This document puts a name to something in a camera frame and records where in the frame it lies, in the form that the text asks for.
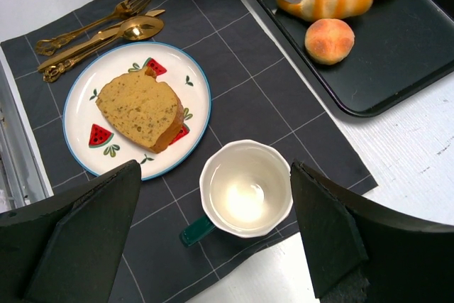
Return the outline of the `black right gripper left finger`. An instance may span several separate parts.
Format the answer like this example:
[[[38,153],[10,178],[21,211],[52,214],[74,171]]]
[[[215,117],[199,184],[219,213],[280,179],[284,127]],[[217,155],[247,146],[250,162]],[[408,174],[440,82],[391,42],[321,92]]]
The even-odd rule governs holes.
[[[138,201],[130,160],[1,214],[2,302],[107,302]]]

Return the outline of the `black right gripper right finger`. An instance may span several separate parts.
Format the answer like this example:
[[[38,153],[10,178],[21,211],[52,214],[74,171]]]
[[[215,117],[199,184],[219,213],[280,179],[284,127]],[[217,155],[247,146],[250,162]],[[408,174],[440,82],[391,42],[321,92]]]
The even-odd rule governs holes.
[[[452,302],[453,227],[389,209],[302,162],[291,186],[321,302]]]

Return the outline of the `brown bread slice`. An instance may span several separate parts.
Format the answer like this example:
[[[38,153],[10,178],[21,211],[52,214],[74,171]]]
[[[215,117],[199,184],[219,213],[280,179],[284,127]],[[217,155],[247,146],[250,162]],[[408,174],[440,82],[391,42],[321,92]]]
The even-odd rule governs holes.
[[[161,153],[180,132],[184,107],[151,67],[128,72],[106,84],[96,100],[104,118],[122,135],[153,153]]]

